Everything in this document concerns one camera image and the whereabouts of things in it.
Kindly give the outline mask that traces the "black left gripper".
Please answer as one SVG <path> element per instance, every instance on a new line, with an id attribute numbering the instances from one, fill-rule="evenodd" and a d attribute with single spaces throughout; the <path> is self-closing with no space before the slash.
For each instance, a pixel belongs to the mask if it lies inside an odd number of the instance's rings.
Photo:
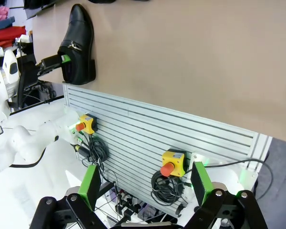
<path id="1" fill-rule="evenodd" d="M 42 70 L 52 70 L 61 67 L 63 63 L 70 62 L 71 59 L 68 55 L 53 55 L 41 60 L 40 68 Z M 36 65 L 34 55 L 25 55 L 19 57 L 19 88 L 27 88 L 35 85 L 38 82 L 37 73 L 39 68 Z"/>

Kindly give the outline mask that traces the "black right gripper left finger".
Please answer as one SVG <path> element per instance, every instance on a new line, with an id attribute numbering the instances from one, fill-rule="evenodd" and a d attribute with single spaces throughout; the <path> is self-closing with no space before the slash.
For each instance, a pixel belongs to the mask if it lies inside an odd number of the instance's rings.
<path id="1" fill-rule="evenodd" d="M 62 199 L 43 197 L 36 208 L 31 229 L 65 229 L 77 223 L 81 229 L 101 229 L 102 221 L 94 209 L 101 187 L 98 167 L 91 165 L 77 192 L 66 194 Z"/>

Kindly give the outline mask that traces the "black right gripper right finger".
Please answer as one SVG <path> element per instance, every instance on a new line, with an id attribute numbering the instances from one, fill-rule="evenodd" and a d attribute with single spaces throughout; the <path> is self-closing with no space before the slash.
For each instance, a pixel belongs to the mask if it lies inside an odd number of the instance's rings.
<path id="1" fill-rule="evenodd" d="M 202 162 L 193 162 L 191 183 L 199 209 L 185 225 L 186 229 L 210 229 L 218 219 L 228 220 L 234 229 L 268 228 L 254 194 L 240 190 L 233 195 L 215 188 Z"/>

